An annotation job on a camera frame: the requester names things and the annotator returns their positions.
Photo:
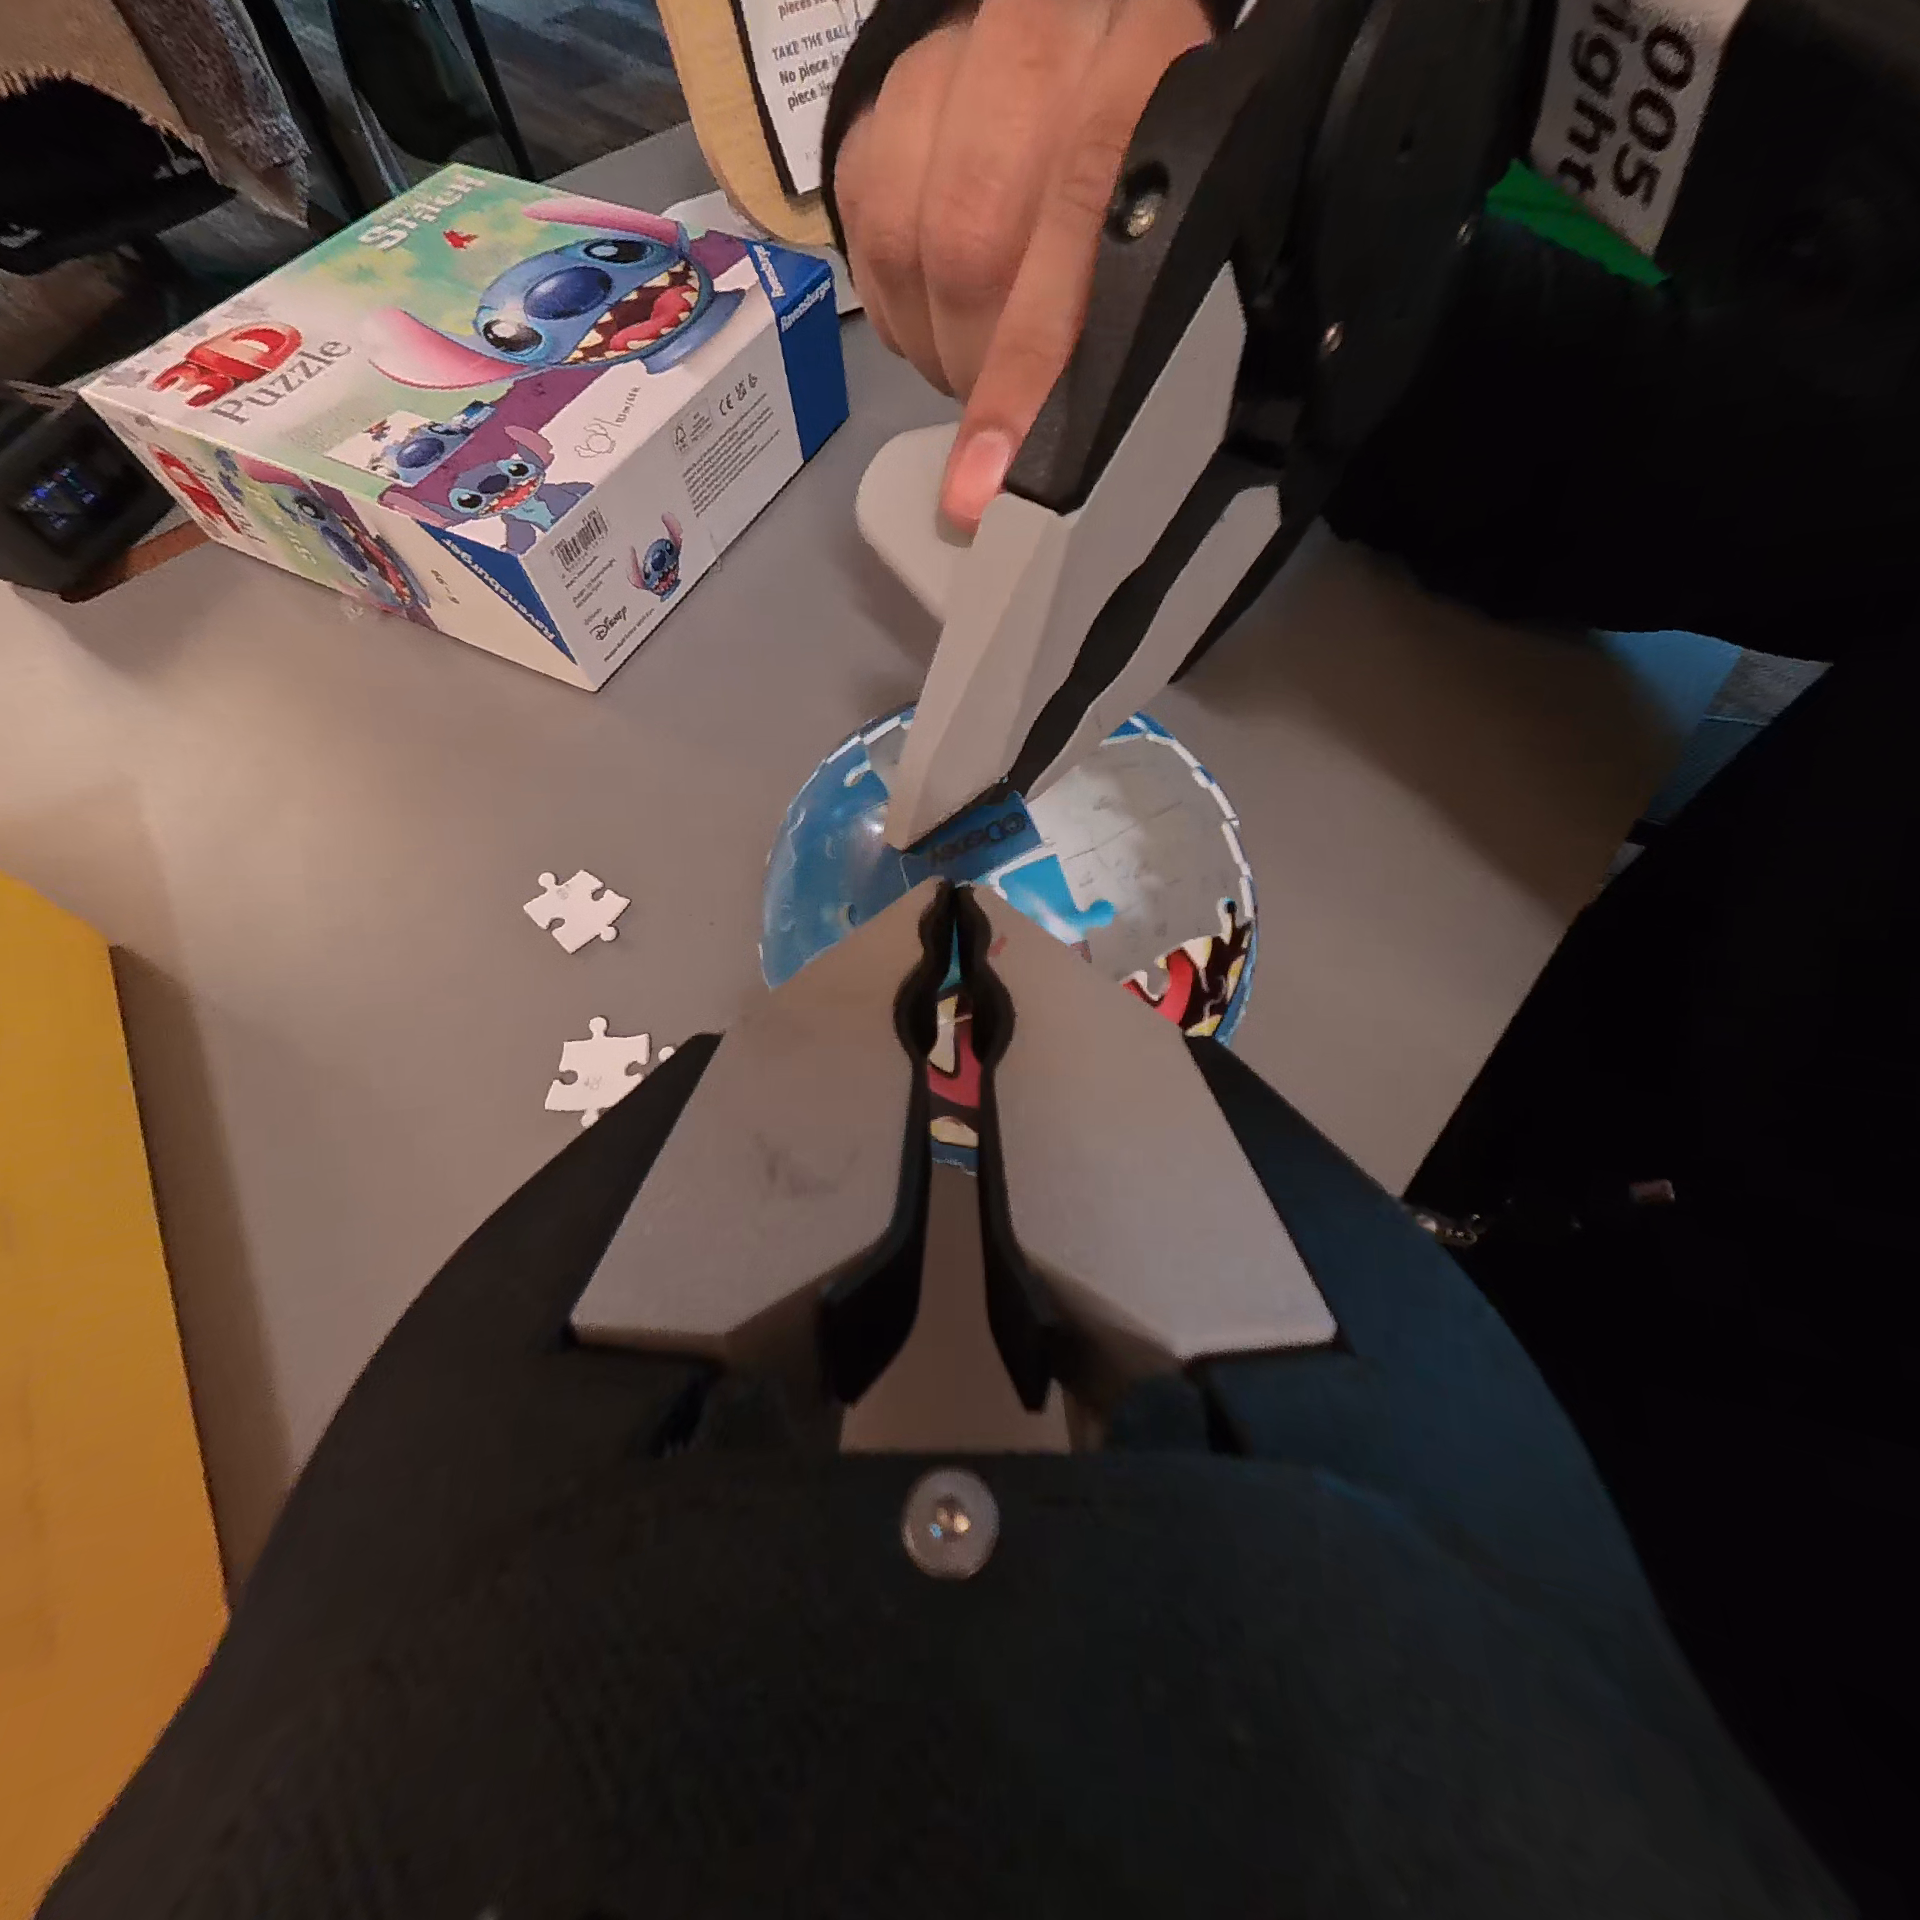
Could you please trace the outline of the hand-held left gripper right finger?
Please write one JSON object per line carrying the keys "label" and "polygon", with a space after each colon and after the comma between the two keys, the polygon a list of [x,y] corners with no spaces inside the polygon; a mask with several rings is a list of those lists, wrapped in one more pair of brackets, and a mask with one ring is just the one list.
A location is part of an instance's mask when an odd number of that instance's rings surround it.
{"label": "hand-held left gripper right finger", "polygon": [[1338,1321],[1189,1045],[1019,910],[954,892],[988,1325],[1021,1404],[1330,1349]]}

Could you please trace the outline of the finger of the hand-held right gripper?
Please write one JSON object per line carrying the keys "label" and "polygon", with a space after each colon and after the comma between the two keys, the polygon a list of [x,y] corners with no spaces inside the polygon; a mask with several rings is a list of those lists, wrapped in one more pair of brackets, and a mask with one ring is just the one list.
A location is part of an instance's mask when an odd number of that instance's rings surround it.
{"label": "finger of the hand-held right gripper", "polygon": [[1218,451],[1164,533],[1097,608],[1027,734],[1037,799],[1175,682],[1283,532],[1280,470]]}
{"label": "finger of the hand-held right gripper", "polygon": [[1084,503],[1046,507],[1007,483],[987,505],[888,794],[896,848],[914,848],[1011,777],[1095,616],[1223,447],[1245,340],[1236,273],[1221,270]]}

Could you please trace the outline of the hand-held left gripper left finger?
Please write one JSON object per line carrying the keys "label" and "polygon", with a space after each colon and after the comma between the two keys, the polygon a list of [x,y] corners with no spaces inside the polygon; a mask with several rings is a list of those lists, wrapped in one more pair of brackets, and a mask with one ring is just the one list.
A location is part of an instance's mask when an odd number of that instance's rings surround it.
{"label": "hand-held left gripper left finger", "polygon": [[926,879],[718,1039],[572,1310],[580,1342],[801,1401],[868,1392],[919,1314],[953,937],[954,886]]}

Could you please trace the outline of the white puzzle piece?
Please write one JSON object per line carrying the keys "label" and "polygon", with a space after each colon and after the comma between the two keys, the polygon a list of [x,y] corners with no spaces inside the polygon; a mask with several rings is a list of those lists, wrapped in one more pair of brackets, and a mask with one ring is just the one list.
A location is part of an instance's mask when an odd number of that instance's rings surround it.
{"label": "white puzzle piece", "polygon": [[610,944],[632,899],[589,869],[570,876],[542,871],[538,889],[522,904],[524,916],[566,953]]}
{"label": "white puzzle piece", "polygon": [[617,1033],[606,1016],[593,1016],[583,1036],[565,1039],[542,1109],[572,1115],[587,1130],[676,1051],[676,1044],[658,1045],[646,1031]]}

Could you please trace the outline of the blue puzzle piece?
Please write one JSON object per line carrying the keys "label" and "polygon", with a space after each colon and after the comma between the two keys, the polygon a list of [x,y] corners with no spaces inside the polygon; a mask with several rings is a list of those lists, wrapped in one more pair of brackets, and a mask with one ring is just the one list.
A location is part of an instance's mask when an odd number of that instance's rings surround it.
{"label": "blue puzzle piece", "polygon": [[899,864],[907,886],[949,877],[997,894],[1069,945],[1086,944],[1116,922],[1113,899],[1093,896],[1084,904],[1074,896],[1060,858],[1043,838],[962,833],[949,850],[900,852]]}

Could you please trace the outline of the blue puzzle ball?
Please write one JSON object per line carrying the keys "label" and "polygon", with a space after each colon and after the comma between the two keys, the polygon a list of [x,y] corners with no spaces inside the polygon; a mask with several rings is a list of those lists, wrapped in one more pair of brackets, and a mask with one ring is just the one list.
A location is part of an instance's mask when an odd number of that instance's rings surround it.
{"label": "blue puzzle ball", "polygon": [[[914,712],[904,704],[852,731],[786,808],[763,887],[769,987],[919,886],[884,831]],[[1236,1036],[1259,959],[1255,871],[1229,794],[1163,723],[1123,719],[1039,804],[987,799],[930,852],[977,833],[1045,840],[1079,902],[1116,907],[1088,941],[1060,944],[1190,1037]]]}

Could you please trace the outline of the person's right forearm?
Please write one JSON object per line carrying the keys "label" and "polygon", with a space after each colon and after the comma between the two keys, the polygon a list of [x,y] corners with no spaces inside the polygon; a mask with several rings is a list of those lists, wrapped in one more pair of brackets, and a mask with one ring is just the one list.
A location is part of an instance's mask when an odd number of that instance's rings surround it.
{"label": "person's right forearm", "polygon": [[1916,300],[1703,306],[1489,214],[1330,532],[1492,618],[1916,653]]}

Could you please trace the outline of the printed puzzle box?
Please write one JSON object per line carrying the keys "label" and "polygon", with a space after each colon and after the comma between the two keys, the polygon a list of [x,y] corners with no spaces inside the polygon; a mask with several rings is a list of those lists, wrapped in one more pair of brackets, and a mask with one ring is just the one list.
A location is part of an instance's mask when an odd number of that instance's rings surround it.
{"label": "printed puzzle box", "polygon": [[580,690],[851,413],[827,258],[457,162],[81,383],[206,540]]}

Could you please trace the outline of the person's right hand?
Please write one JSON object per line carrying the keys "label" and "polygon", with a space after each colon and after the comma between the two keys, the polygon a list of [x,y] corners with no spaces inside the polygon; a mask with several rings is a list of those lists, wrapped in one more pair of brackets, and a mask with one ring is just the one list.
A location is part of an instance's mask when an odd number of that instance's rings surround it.
{"label": "person's right hand", "polygon": [[977,532],[1083,335],[1103,223],[1167,70],[1223,4],[957,4],[856,108],[833,163],[881,340],[962,403],[945,517]]}

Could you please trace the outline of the green plastic bin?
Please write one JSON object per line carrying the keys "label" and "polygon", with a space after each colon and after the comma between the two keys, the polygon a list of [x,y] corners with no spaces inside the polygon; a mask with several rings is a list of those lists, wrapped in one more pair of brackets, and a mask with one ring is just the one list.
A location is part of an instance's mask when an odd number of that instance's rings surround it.
{"label": "green plastic bin", "polygon": [[1484,211],[1526,227],[1548,245],[1593,261],[1610,275],[1643,286],[1659,286],[1666,280],[1652,258],[1634,250],[1587,203],[1518,159],[1491,188]]}

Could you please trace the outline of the person's legs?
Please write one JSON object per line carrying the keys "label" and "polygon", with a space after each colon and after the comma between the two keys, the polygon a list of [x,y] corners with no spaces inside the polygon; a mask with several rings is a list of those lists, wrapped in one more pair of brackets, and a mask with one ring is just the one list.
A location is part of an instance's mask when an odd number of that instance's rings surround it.
{"label": "person's legs", "polygon": [[1414,1175],[1862,1915],[1918,1876],[1916,651],[1842,660],[1578,916]]}

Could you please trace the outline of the wooden instruction board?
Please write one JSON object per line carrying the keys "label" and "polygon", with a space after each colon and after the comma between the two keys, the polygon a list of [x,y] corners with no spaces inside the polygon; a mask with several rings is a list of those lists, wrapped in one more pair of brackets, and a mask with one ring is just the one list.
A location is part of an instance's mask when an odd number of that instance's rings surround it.
{"label": "wooden instruction board", "polygon": [[732,205],[789,245],[833,244],[834,81],[874,2],[660,2],[694,136]]}

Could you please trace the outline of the yellow plastic bin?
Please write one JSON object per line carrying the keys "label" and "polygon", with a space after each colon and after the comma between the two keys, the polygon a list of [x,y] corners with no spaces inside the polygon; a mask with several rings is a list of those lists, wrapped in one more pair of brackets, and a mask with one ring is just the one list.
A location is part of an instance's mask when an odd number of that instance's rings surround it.
{"label": "yellow plastic bin", "polygon": [[3,1913],[32,1915],[228,1624],[108,941],[3,877]]}

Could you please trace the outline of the black device with display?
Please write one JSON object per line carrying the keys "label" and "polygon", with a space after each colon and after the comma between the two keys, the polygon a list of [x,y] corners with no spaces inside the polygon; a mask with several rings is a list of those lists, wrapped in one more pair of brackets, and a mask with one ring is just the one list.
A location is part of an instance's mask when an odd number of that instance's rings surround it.
{"label": "black device with display", "polygon": [[61,593],[117,561],[172,493],[85,395],[3,381],[3,579]]}

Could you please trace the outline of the beige burlap cloth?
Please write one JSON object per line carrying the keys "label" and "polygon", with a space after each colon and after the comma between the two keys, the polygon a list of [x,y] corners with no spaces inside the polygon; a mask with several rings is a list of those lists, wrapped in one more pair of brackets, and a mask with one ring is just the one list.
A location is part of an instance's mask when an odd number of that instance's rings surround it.
{"label": "beige burlap cloth", "polygon": [[309,215],[309,139],[242,4],[7,2],[3,94],[37,84],[88,85],[192,147],[258,210]]}

